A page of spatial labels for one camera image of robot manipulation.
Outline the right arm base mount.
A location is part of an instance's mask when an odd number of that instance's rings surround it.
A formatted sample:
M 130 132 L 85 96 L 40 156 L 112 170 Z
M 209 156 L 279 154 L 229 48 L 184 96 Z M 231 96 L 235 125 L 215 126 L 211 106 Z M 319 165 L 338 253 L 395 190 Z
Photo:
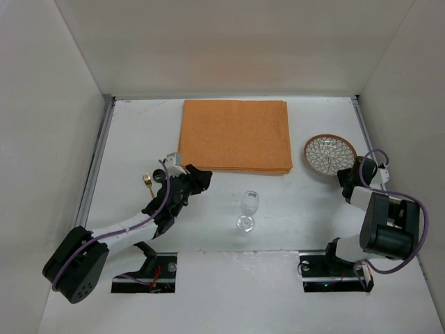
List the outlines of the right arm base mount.
M 373 276 L 365 266 L 328 261 L 324 250 L 299 252 L 298 273 L 306 293 L 363 292 L 374 287 Z

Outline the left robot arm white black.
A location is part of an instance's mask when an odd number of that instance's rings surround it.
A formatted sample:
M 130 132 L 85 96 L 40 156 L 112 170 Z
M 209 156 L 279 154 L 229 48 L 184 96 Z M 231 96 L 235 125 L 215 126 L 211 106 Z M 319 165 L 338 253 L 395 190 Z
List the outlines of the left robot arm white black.
M 84 300 L 100 281 L 107 260 L 127 248 L 142 244 L 148 264 L 156 253 L 146 242 L 165 234 L 188 205 L 189 198 L 210 187 L 211 171 L 192 164 L 181 167 L 171 158 L 161 160 L 160 164 L 165 180 L 140 213 L 106 228 L 73 228 L 43 266 L 42 275 L 51 288 L 70 303 Z

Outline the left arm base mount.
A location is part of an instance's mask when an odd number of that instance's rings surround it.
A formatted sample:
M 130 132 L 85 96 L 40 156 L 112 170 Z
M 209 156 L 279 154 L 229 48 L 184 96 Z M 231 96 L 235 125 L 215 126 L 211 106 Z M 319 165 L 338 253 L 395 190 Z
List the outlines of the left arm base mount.
M 134 244 L 145 256 L 137 271 L 114 277 L 112 294 L 173 294 L 176 288 L 178 253 L 157 253 L 145 242 Z

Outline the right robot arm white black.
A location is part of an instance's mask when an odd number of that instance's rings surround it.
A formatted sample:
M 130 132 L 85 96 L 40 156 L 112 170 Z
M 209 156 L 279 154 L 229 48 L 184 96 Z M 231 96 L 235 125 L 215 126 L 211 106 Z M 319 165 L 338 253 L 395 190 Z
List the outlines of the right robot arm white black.
M 358 156 L 351 168 L 337 172 L 345 201 L 365 213 L 359 234 L 333 239 L 325 249 L 325 261 L 351 267 L 361 260 L 407 260 L 419 245 L 419 203 L 407 196 L 391 197 L 373 190 L 374 177 L 387 176 L 384 165 Z

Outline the orange cloth placemat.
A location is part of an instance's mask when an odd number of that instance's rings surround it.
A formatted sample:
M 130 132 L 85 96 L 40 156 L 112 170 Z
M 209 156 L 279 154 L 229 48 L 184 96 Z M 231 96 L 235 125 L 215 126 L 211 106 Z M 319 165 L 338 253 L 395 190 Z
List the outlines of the orange cloth placemat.
M 293 168 L 287 103 L 186 100 L 178 152 L 184 165 L 280 175 Z

